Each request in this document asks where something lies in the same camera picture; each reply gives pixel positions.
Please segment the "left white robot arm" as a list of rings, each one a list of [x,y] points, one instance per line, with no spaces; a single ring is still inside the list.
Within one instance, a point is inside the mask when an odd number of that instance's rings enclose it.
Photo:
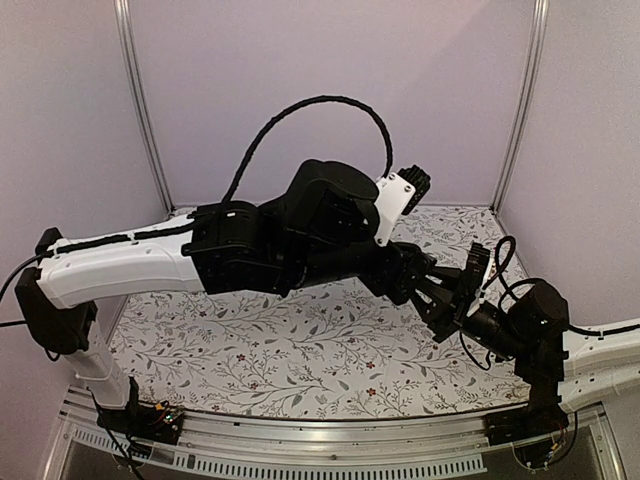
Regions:
[[[149,415],[95,325],[99,299],[149,291],[285,296],[356,277],[403,304],[418,280],[409,267],[419,249],[391,234],[429,187],[415,166],[372,180],[344,163],[308,160],[283,195],[262,205],[226,198],[90,240],[48,229],[3,290],[14,292],[32,338],[64,357],[111,419],[138,434]]]

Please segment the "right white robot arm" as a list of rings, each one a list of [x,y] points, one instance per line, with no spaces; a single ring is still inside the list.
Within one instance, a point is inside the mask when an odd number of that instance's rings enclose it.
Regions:
[[[517,427],[537,436],[554,420],[594,402],[639,386],[639,325],[615,323],[604,329],[578,328],[569,321],[567,301],[548,282],[524,282],[508,309],[487,302],[480,276],[438,269],[416,283],[410,301],[436,342],[459,333],[512,361],[515,375],[529,387]]]

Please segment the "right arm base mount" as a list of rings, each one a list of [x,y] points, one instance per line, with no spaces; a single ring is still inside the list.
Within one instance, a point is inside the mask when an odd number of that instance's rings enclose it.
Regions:
[[[516,460],[530,470],[550,466],[563,449],[568,415],[557,403],[526,406],[483,416],[483,431],[491,446],[513,447]]]

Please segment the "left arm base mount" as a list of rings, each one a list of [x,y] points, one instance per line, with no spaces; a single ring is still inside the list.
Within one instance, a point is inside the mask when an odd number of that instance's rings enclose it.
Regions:
[[[127,438],[177,445],[185,409],[171,405],[167,400],[155,404],[141,403],[137,382],[130,377],[129,383],[129,394],[123,408],[105,408],[97,403],[98,425],[122,433]]]

